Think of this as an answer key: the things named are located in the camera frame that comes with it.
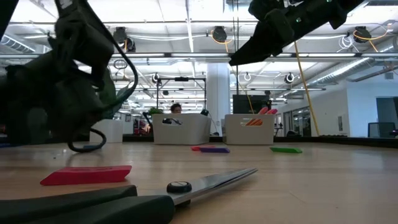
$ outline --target pillar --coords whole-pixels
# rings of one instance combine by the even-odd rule
[[[227,63],[207,65],[207,110],[216,125],[211,124],[211,132],[222,135],[221,119],[230,114],[229,66]]]

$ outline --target ceiling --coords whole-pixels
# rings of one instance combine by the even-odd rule
[[[239,9],[233,11],[231,0],[89,0],[95,13],[113,32],[116,27],[126,27],[126,32],[136,43],[137,52],[234,52],[235,47],[241,47],[254,32],[256,18],[248,13],[248,4],[239,2]],[[29,47],[48,50],[46,33],[54,34],[54,23],[58,13],[54,0],[20,0],[17,9],[7,28],[6,34]],[[342,35],[354,31],[357,26],[366,26],[373,37],[385,35],[374,41],[377,46],[388,41],[395,31],[398,31],[398,6],[366,6],[362,5],[349,13],[346,23],[333,30],[329,24],[319,27],[297,42],[299,52],[364,52],[372,49],[369,42],[365,44],[351,44],[345,39],[348,47],[341,45]],[[215,26],[224,26],[230,39],[235,35],[236,41],[230,44],[217,44],[211,37],[207,37]],[[295,52],[294,47],[284,49],[284,52]],[[0,45],[2,54],[20,54],[18,50]],[[135,58],[136,67],[142,74],[139,83],[141,88],[153,87],[151,78],[157,73],[163,78],[170,77],[206,77],[207,64],[212,60],[173,60],[174,58],[151,58],[154,62],[146,65],[146,58]],[[24,63],[26,60],[0,59],[0,65],[10,63]],[[305,79],[310,79],[328,68],[338,65],[340,61],[305,61],[302,62]],[[113,78],[116,80],[123,75],[132,77],[130,69],[118,71],[110,63]],[[82,66],[81,70],[90,68]],[[231,80],[236,80],[236,68],[231,68]],[[238,78],[240,84],[249,88],[287,88],[284,77],[289,72],[296,76],[300,73],[297,62],[261,62],[239,66]],[[126,81],[117,81],[116,87],[122,88]],[[169,88],[196,87],[194,82],[169,82]],[[263,91],[250,91],[250,94],[262,94]],[[202,91],[186,91],[170,93],[168,97],[201,96]],[[150,100],[150,96],[143,92],[136,92],[131,98],[135,102]]]

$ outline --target purple foam block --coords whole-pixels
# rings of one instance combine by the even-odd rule
[[[201,152],[213,152],[213,153],[229,153],[230,150],[225,147],[201,147]]]

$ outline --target green block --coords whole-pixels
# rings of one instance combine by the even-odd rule
[[[270,147],[272,152],[284,152],[284,153],[303,153],[299,148],[283,148],[283,147]]]

